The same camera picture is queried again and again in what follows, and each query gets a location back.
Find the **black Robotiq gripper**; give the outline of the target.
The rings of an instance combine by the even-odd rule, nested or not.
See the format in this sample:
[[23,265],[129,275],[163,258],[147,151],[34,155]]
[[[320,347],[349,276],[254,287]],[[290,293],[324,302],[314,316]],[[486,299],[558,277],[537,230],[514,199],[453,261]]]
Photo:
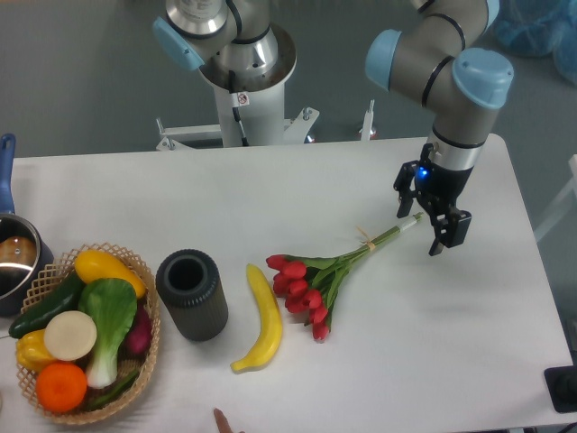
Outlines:
[[411,188],[415,180],[417,201],[430,215],[435,239],[429,249],[430,256],[440,254],[444,248],[463,244],[472,221],[469,211],[456,207],[456,200],[463,192],[472,173],[467,170],[449,170],[431,159],[434,146],[426,143],[420,159],[402,164],[393,189],[398,193],[397,218],[407,217],[416,192]]

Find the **human fingertip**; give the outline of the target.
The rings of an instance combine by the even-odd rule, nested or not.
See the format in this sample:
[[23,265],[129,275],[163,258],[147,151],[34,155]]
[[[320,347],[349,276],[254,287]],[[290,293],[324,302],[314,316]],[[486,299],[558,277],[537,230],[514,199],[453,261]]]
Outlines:
[[225,414],[218,408],[213,409],[215,424],[219,433],[234,433]]

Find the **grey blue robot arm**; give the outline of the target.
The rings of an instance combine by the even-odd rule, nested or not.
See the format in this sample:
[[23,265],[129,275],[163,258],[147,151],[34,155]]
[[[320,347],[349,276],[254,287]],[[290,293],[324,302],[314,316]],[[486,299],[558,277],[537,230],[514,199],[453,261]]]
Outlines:
[[[435,231],[430,253],[463,243],[471,214],[457,206],[514,71],[494,51],[475,46],[499,12],[496,1],[417,1],[422,23],[410,33],[387,30],[372,42],[366,77],[435,114],[420,157],[401,167],[394,188],[398,214],[414,204]],[[296,143],[285,120],[285,84],[297,54],[270,19],[266,1],[168,1],[152,26],[163,51],[199,71],[215,94],[226,147]]]

